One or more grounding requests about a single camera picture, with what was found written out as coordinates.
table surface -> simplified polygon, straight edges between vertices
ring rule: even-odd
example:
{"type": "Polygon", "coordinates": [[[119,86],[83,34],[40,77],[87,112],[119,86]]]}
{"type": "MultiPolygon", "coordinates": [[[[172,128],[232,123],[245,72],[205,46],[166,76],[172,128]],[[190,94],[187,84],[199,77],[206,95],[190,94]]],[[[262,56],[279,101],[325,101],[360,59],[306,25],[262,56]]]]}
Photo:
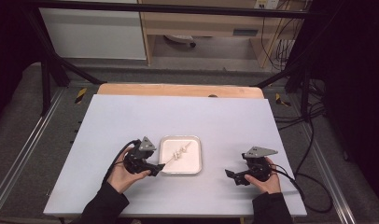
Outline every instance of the table surface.
{"type": "MultiPolygon", "coordinates": [[[[185,96],[94,95],[44,213],[72,217],[100,188],[109,164],[128,142],[147,136],[156,146],[166,135],[195,135],[202,146],[197,175],[160,173],[125,192],[124,217],[246,217],[253,186],[236,186],[224,170],[247,169],[241,153],[253,146],[278,150],[270,156],[292,171],[267,100],[185,96]]],[[[147,161],[158,163],[157,150],[147,161]]],[[[306,211],[297,190],[283,176],[281,188],[293,216],[306,211]]]]}
{"type": "Polygon", "coordinates": [[[100,86],[97,94],[109,95],[160,95],[197,96],[263,99],[260,88],[237,86],[205,86],[174,84],[106,83],[100,86]]]}

power strip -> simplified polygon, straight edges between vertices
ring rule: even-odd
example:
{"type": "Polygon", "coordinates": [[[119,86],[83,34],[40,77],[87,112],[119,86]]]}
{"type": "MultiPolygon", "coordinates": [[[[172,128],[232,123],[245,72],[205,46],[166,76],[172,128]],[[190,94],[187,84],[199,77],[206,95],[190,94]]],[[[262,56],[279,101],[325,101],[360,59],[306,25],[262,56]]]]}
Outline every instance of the power strip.
{"type": "Polygon", "coordinates": [[[257,0],[254,8],[259,9],[276,9],[279,0],[257,0]]]}

wire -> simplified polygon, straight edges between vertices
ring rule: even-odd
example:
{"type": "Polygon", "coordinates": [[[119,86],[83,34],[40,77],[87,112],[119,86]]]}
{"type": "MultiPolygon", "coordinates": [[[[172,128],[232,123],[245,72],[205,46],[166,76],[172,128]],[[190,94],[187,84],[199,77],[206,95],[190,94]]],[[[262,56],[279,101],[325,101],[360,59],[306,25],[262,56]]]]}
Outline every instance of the wire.
{"type": "Polygon", "coordinates": [[[309,108],[309,113],[308,113],[308,115],[307,115],[306,118],[304,118],[304,117],[294,117],[294,118],[293,118],[293,117],[291,117],[291,118],[275,117],[275,119],[276,119],[276,123],[291,123],[291,124],[289,124],[288,126],[285,126],[285,127],[283,127],[283,128],[280,128],[279,131],[281,131],[281,130],[283,130],[283,129],[286,129],[286,128],[292,126],[292,125],[295,125],[295,124],[298,124],[298,123],[300,123],[300,122],[303,122],[303,121],[305,121],[306,119],[309,120],[309,124],[310,124],[310,126],[311,126],[311,132],[312,132],[312,133],[311,133],[311,140],[310,140],[310,143],[309,143],[308,148],[307,148],[306,151],[305,151],[305,154],[304,154],[303,157],[302,157],[302,160],[300,161],[300,164],[298,165],[296,171],[294,172],[294,178],[297,179],[298,176],[303,176],[303,177],[306,177],[306,178],[308,178],[308,179],[310,179],[310,180],[316,182],[319,186],[321,186],[321,188],[323,188],[323,190],[326,191],[326,193],[327,193],[327,195],[328,195],[328,197],[329,197],[330,204],[329,204],[328,208],[326,208],[326,209],[316,209],[316,208],[310,206],[309,204],[307,204],[307,203],[305,202],[305,196],[304,196],[304,193],[303,193],[301,187],[297,184],[297,182],[296,182],[296,180],[295,180],[294,178],[292,178],[292,177],[290,177],[290,176],[288,175],[288,172],[287,172],[283,167],[281,167],[281,166],[279,166],[279,165],[276,165],[276,167],[279,167],[279,168],[282,169],[284,172],[279,172],[279,171],[276,171],[275,169],[272,169],[272,170],[273,170],[273,171],[276,171],[277,173],[279,173],[279,174],[281,174],[281,175],[286,176],[286,177],[290,180],[290,182],[293,184],[293,186],[294,186],[294,187],[298,190],[298,192],[301,194],[301,198],[302,198],[303,203],[304,203],[304,205],[305,205],[306,208],[308,208],[308,209],[310,209],[310,210],[312,210],[312,211],[314,211],[314,212],[318,212],[318,213],[328,213],[328,212],[332,209],[332,207],[333,207],[333,199],[332,199],[332,197],[331,197],[331,195],[330,195],[329,190],[326,188],[326,186],[324,186],[323,183],[321,183],[320,181],[316,180],[315,178],[313,178],[313,177],[311,177],[311,176],[309,176],[309,175],[305,175],[305,174],[300,173],[300,169],[301,169],[301,167],[302,167],[304,161],[306,160],[306,158],[307,158],[307,156],[308,156],[308,154],[309,154],[309,152],[310,152],[310,150],[311,150],[311,148],[312,148],[312,145],[313,145],[314,139],[315,139],[315,127],[314,127],[314,125],[313,125],[312,119],[315,118],[315,117],[317,117],[317,116],[319,116],[319,115],[321,115],[321,114],[324,114],[324,113],[325,113],[325,107],[322,105],[321,107],[316,108],[316,106],[318,106],[318,105],[322,105],[322,103],[321,103],[321,102],[317,102],[317,103],[315,103],[315,104],[313,104],[313,105],[310,106],[310,108],[309,108]]]}
{"type": "Polygon", "coordinates": [[[279,31],[277,38],[283,33],[283,31],[288,27],[289,24],[292,24],[292,39],[291,40],[280,40],[275,52],[275,59],[280,62],[280,70],[283,70],[283,62],[288,61],[289,52],[292,49],[293,44],[295,43],[295,37],[299,32],[300,24],[302,24],[303,20],[301,19],[290,19],[283,28],[279,31]]]}
{"type": "Polygon", "coordinates": [[[332,23],[332,21],[335,19],[335,17],[338,15],[338,12],[341,10],[341,8],[343,7],[344,5],[344,2],[345,0],[341,0],[341,2],[339,3],[339,5],[336,7],[336,10],[333,12],[333,15],[330,17],[330,19],[328,20],[327,24],[322,27],[321,31],[319,33],[316,34],[316,36],[311,39],[309,42],[309,44],[305,47],[305,49],[299,54],[297,55],[297,57],[295,59],[293,59],[291,61],[291,64],[294,64],[294,63],[297,63],[298,60],[300,58],[302,58],[304,60],[304,55],[305,55],[305,52],[308,53],[307,51],[317,42],[319,41],[319,38],[325,34],[328,30],[328,28],[330,27],[330,24],[332,23]]]}
{"type": "Polygon", "coordinates": [[[61,221],[61,224],[65,224],[64,217],[58,217],[59,221],[61,221]]]}
{"type": "Polygon", "coordinates": [[[271,57],[269,56],[268,52],[266,51],[264,45],[263,45],[263,33],[264,33],[264,27],[265,27],[265,17],[262,18],[262,28],[261,28],[261,46],[262,46],[262,49],[263,51],[265,52],[266,54],[266,57],[268,58],[268,61],[271,63],[271,66],[272,68],[276,69],[276,70],[279,70],[279,68],[277,68],[276,66],[278,66],[278,64],[275,64],[271,57]]]}
{"type": "Polygon", "coordinates": [[[309,84],[310,93],[319,101],[322,101],[322,97],[325,95],[326,92],[326,85],[323,86],[323,90],[321,90],[318,85],[316,84],[316,81],[312,79],[312,83],[309,84]]]}
{"type": "Polygon", "coordinates": [[[288,6],[289,1],[290,1],[290,0],[286,0],[286,1],[282,2],[279,6],[276,7],[276,9],[279,9],[279,8],[282,7],[285,3],[287,3],[287,6],[288,6]]]}
{"type": "Polygon", "coordinates": [[[116,158],[113,160],[113,162],[111,163],[111,165],[108,167],[108,170],[107,170],[107,173],[105,174],[105,178],[103,178],[103,182],[102,182],[102,185],[107,181],[108,177],[110,176],[111,174],[111,171],[113,169],[113,167],[115,165],[117,165],[118,163],[124,163],[124,161],[117,161],[117,159],[119,158],[120,154],[122,154],[122,152],[128,147],[130,146],[131,144],[135,144],[137,143],[139,140],[133,140],[131,142],[129,142],[128,144],[126,144],[121,150],[120,152],[118,153],[118,155],[116,156],[116,158]]]}
{"type": "Polygon", "coordinates": [[[329,204],[329,207],[326,208],[326,209],[321,209],[321,210],[320,210],[320,209],[315,209],[314,207],[310,206],[310,205],[307,204],[307,203],[304,203],[305,206],[306,206],[307,208],[309,208],[310,210],[314,211],[314,212],[318,212],[318,213],[328,213],[328,212],[332,209],[332,207],[333,207],[333,200],[332,200],[332,196],[331,196],[331,194],[330,194],[330,191],[326,188],[326,186],[324,186],[323,183],[321,183],[320,181],[316,180],[315,178],[313,178],[313,177],[311,177],[311,176],[309,176],[309,175],[305,175],[305,174],[302,174],[302,173],[297,173],[297,176],[303,176],[303,177],[306,177],[306,178],[308,178],[308,179],[310,179],[310,180],[316,182],[321,188],[323,188],[323,190],[326,191],[326,193],[327,193],[327,195],[328,195],[328,197],[329,197],[330,204],[329,204]]]}

white cabinet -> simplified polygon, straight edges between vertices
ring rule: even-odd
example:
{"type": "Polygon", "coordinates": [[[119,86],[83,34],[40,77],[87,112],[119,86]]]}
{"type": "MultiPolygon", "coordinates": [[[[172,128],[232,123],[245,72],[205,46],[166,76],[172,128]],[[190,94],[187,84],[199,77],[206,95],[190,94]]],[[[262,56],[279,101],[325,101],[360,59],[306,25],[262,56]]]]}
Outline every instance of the white cabinet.
{"type": "MultiPolygon", "coordinates": [[[[94,1],[136,3],[135,0],[94,1]]],[[[49,8],[40,11],[53,47],[64,58],[146,59],[138,12],[49,8]]]]}

black cable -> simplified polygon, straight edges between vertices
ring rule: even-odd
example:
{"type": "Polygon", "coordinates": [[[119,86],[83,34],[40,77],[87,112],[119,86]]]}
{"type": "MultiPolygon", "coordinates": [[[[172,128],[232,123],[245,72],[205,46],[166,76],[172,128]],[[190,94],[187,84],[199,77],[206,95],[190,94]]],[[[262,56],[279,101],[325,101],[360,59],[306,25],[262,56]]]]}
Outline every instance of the black cable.
{"type": "Polygon", "coordinates": [[[298,190],[298,192],[300,193],[300,195],[301,195],[301,199],[303,200],[303,201],[305,201],[305,195],[303,194],[303,191],[302,191],[302,189],[300,188],[300,186],[297,184],[297,182],[295,182],[295,179],[294,178],[292,178],[291,176],[289,176],[288,174],[287,174],[287,172],[281,172],[281,171],[279,171],[279,170],[276,170],[276,169],[271,169],[272,171],[275,171],[275,172],[277,172],[277,173],[279,173],[279,174],[281,174],[281,175],[284,175],[285,177],[287,177],[288,179],[289,179],[289,181],[291,182],[291,184],[298,190]]]}
{"type": "Polygon", "coordinates": [[[263,45],[263,32],[264,32],[264,27],[265,27],[265,17],[262,18],[262,27],[261,27],[261,46],[262,46],[263,51],[264,51],[265,54],[266,54],[266,57],[268,58],[268,61],[271,63],[271,66],[272,66],[274,69],[279,70],[279,68],[276,68],[276,66],[278,66],[278,65],[276,65],[276,64],[272,61],[271,57],[268,55],[268,52],[266,51],[266,49],[265,49],[265,47],[264,47],[264,45],[263,45]]]}
{"type": "Polygon", "coordinates": [[[296,38],[298,32],[300,31],[299,27],[300,27],[300,25],[302,26],[302,24],[303,24],[303,20],[301,20],[301,19],[296,19],[296,21],[297,21],[297,25],[295,26],[294,34],[293,34],[293,36],[292,36],[292,39],[295,39],[295,38],[296,38]]]}
{"type": "Polygon", "coordinates": [[[323,188],[323,190],[325,190],[327,192],[327,195],[329,197],[329,201],[330,201],[330,204],[329,204],[329,207],[326,208],[326,209],[315,209],[314,207],[310,206],[309,204],[307,204],[305,202],[305,194],[303,193],[303,190],[301,189],[300,185],[297,183],[297,181],[292,178],[291,176],[288,175],[288,172],[286,171],[285,168],[283,168],[282,166],[280,165],[276,165],[276,164],[272,164],[272,165],[275,165],[276,167],[279,167],[280,169],[282,169],[284,172],[281,172],[279,170],[276,170],[276,169],[271,169],[272,171],[275,171],[285,177],[288,178],[288,180],[291,182],[291,184],[298,190],[298,192],[300,193],[301,195],[301,199],[303,201],[303,204],[305,205],[305,207],[309,208],[310,210],[314,211],[314,212],[318,212],[318,213],[328,213],[332,207],[333,207],[333,202],[332,202],[332,196],[329,192],[329,190],[318,180],[314,179],[313,177],[309,176],[309,175],[305,175],[305,174],[301,174],[301,173],[297,173],[297,175],[300,175],[300,176],[303,176],[303,177],[306,177],[306,178],[309,178],[310,180],[316,182],[318,185],[320,185],[321,188],[323,188]]]}
{"type": "Polygon", "coordinates": [[[316,81],[314,79],[312,79],[312,83],[309,84],[309,87],[311,87],[312,89],[310,89],[310,93],[316,98],[318,99],[319,101],[321,101],[321,98],[320,97],[323,97],[325,95],[325,92],[326,92],[326,85],[323,86],[323,89],[324,90],[321,90],[318,85],[316,84],[316,81]]]}
{"type": "Polygon", "coordinates": [[[61,221],[61,224],[65,224],[64,217],[58,217],[59,221],[61,221]]]}
{"type": "Polygon", "coordinates": [[[279,52],[280,52],[280,46],[282,45],[282,40],[279,40],[279,43],[277,44],[277,47],[276,47],[276,52],[274,53],[274,59],[279,61],[279,52]]]}
{"type": "Polygon", "coordinates": [[[328,20],[327,24],[321,29],[321,31],[319,33],[316,34],[316,36],[312,40],[309,41],[310,43],[306,46],[306,48],[299,55],[297,55],[297,57],[295,59],[293,59],[291,61],[291,64],[296,63],[301,57],[303,57],[305,55],[305,53],[308,53],[307,51],[316,43],[316,41],[319,41],[319,38],[327,32],[327,30],[330,27],[330,24],[332,23],[332,21],[338,15],[338,12],[343,7],[344,1],[345,0],[341,0],[341,2],[339,3],[339,5],[336,7],[336,10],[334,11],[333,15],[328,20]]]}
{"type": "Polygon", "coordinates": [[[327,193],[327,195],[328,195],[328,197],[329,197],[329,200],[330,200],[329,207],[326,208],[326,209],[322,209],[322,210],[315,209],[314,207],[311,207],[310,205],[304,203],[305,206],[306,206],[307,208],[309,208],[310,210],[314,211],[314,212],[318,212],[318,213],[328,213],[328,212],[332,209],[332,207],[333,207],[333,199],[332,199],[332,196],[331,196],[331,194],[330,194],[330,191],[326,188],[326,186],[324,186],[323,183],[321,183],[320,181],[316,180],[315,178],[313,178],[313,177],[311,177],[311,176],[309,176],[309,175],[305,175],[305,174],[302,174],[302,173],[297,173],[297,175],[299,175],[299,176],[303,176],[303,177],[306,177],[306,178],[308,178],[308,179],[310,179],[310,180],[313,180],[313,181],[316,182],[318,185],[320,185],[321,188],[323,188],[323,190],[326,191],[326,193],[327,193]]]}
{"type": "Polygon", "coordinates": [[[117,162],[117,159],[119,158],[120,154],[128,147],[130,146],[131,144],[135,144],[137,143],[138,140],[133,140],[131,141],[130,143],[126,144],[121,150],[120,152],[118,153],[118,155],[116,156],[116,158],[113,160],[113,162],[111,163],[111,165],[108,167],[108,170],[107,170],[107,173],[105,173],[105,177],[103,178],[103,182],[102,182],[102,185],[107,181],[108,177],[110,176],[111,174],[111,171],[113,169],[113,167],[118,164],[118,163],[121,163],[123,161],[119,161],[117,162]]]}
{"type": "MultiPolygon", "coordinates": [[[[318,105],[318,104],[321,104],[321,103],[318,102],[318,103],[316,103],[316,104],[314,104],[314,105],[312,105],[312,106],[310,107],[310,109],[309,109],[309,114],[312,114],[313,107],[316,106],[316,105],[318,105]]],[[[312,132],[312,133],[311,133],[311,141],[310,141],[310,143],[309,143],[309,147],[306,149],[305,155],[303,155],[302,160],[301,160],[300,164],[298,165],[297,170],[296,170],[295,173],[294,173],[294,177],[297,177],[297,173],[300,171],[300,169],[301,169],[301,167],[302,167],[302,165],[303,165],[303,163],[304,163],[306,157],[308,156],[309,152],[311,151],[312,144],[313,144],[313,142],[314,142],[314,138],[315,138],[315,128],[314,128],[314,125],[313,125],[312,119],[309,119],[309,125],[311,126],[311,132],[312,132]]]]}
{"type": "Polygon", "coordinates": [[[282,7],[285,3],[287,3],[287,5],[288,5],[289,1],[290,1],[290,0],[286,0],[286,1],[282,2],[279,6],[276,7],[276,9],[279,9],[279,8],[282,7]]]}
{"type": "Polygon", "coordinates": [[[301,117],[279,117],[279,116],[274,116],[275,119],[300,119],[301,117]]]}
{"type": "MultiPolygon", "coordinates": [[[[279,171],[277,171],[277,170],[275,170],[275,169],[272,169],[272,170],[275,171],[275,172],[277,172],[277,173],[279,173],[279,174],[281,174],[281,175],[286,176],[286,177],[290,180],[290,182],[293,184],[293,186],[294,186],[294,187],[298,190],[298,192],[301,194],[301,198],[302,198],[303,203],[304,203],[304,205],[305,205],[306,208],[308,208],[309,210],[312,210],[312,211],[314,211],[314,212],[318,212],[318,213],[328,213],[328,212],[332,209],[332,207],[333,207],[333,199],[332,199],[332,197],[331,197],[331,195],[330,195],[329,190],[328,190],[328,189],[326,188],[326,186],[324,186],[324,184],[321,183],[320,181],[316,180],[315,178],[313,178],[313,177],[311,177],[311,176],[309,176],[309,175],[305,175],[305,174],[302,174],[302,173],[299,172],[300,169],[301,169],[301,167],[302,167],[302,165],[303,165],[303,163],[304,163],[304,161],[305,161],[305,159],[307,158],[307,156],[308,156],[308,154],[309,154],[309,152],[310,152],[310,149],[312,148],[312,144],[313,144],[313,142],[314,142],[314,138],[315,138],[315,128],[314,128],[314,125],[313,125],[312,119],[315,118],[316,116],[319,116],[320,114],[323,114],[323,113],[325,112],[325,108],[324,108],[324,106],[321,106],[321,107],[319,107],[319,108],[317,108],[317,109],[314,109],[315,106],[320,105],[320,104],[322,104],[322,103],[321,103],[321,102],[317,102],[317,103],[313,104],[313,105],[309,108],[309,113],[308,113],[308,117],[309,117],[309,119],[308,119],[308,120],[309,120],[309,123],[310,123],[310,126],[311,126],[311,131],[312,131],[312,134],[311,134],[311,141],[310,141],[310,143],[309,143],[309,147],[306,149],[306,152],[305,152],[304,156],[302,157],[302,160],[301,160],[299,166],[297,167],[297,170],[294,172],[294,178],[297,178],[298,176],[303,176],[303,177],[306,177],[306,178],[308,178],[308,179],[310,179],[310,180],[316,182],[319,186],[321,186],[321,187],[323,188],[323,190],[325,190],[325,191],[327,192],[327,195],[328,195],[328,197],[329,197],[329,201],[330,201],[329,207],[326,208],[326,209],[315,209],[314,207],[310,206],[309,204],[307,204],[307,203],[304,201],[305,196],[304,196],[303,191],[302,191],[302,189],[300,188],[300,186],[297,184],[297,182],[295,181],[294,178],[291,178],[291,177],[288,175],[287,171],[286,171],[283,167],[281,167],[281,166],[279,166],[279,165],[276,165],[277,167],[283,169],[283,170],[284,170],[284,173],[283,173],[283,172],[279,172],[279,171]]],[[[292,124],[290,124],[290,125],[284,127],[284,128],[287,128],[287,127],[290,127],[290,126],[295,125],[295,124],[297,124],[297,123],[300,123],[300,122],[305,121],[305,118],[298,117],[298,118],[292,118],[292,120],[277,120],[277,121],[280,121],[280,122],[292,122],[292,121],[294,121],[292,124]]]]}
{"type": "Polygon", "coordinates": [[[299,31],[299,25],[301,24],[301,21],[302,20],[298,20],[298,19],[291,19],[289,20],[284,26],[283,28],[280,30],[279,34],[277,35],[277,38],[283,33],[283,31],[286,29],[286,27],[292,23],[293,25],[293,37],[292,39],[293,40],[286,40],[286,47],[283,47],[283,50],[279,53],[279,56],[282,56],[280,57],[282,60],[284,60],[285,62],[288,60],[288,51],[290,50],[291,48],[291,45],[293,45],[293,43],[295,42],[294,39],[295,39],[295,36],[297,35],[298,31],[299,31]]]}
{"type": "MultiPolygon", "coordinates": [[[[277,38],[283,33],[283,31],[286,29],[286,27],[293,21],[294,19],[290,19],[283,27],[282,27],[282,29],[280,30],[280,32],[279,32],[279,34],[277,35],[277,38]]],[[[279,50],[280,50],[280,46],[281,46],[281,41],[282,40],[280,40],[279,41],[279,45],[278,45],[278,47],[279,47],[279,50]]],[[[276,60],[277,61],[279,61],[280,62],[280,71],[282,71],[283,70],[283,64],[282,64],[282,61],[281,60],[279,60],[279,58],[280,58],[280,56],[281,55],[283,55],[283,53],[284,53],[284,49],[282,50],[282,51],[279,51],[279,50],[276,50],[276,55],[275,55],[275,58],[276,58],[276,60]]]]}
{"type": "Polygon", "coordinates": [[[280,58],[279,62],[280,62],[280,71],[283,71],[283,63],[284,63],[285,66],[286,66],[287,59],[286,59],[286,55],[283,56],[283,54],[284,54],[285,51],[286,51],[286,49],[285,49],[285,45],[284,45],[285,40],[281,40],[281,41],[283,41],[283,46],[282,46],[283,49],[282,49],[282,51],[280,51],[280,53],[279,53],[279,58],[280,58]]]}

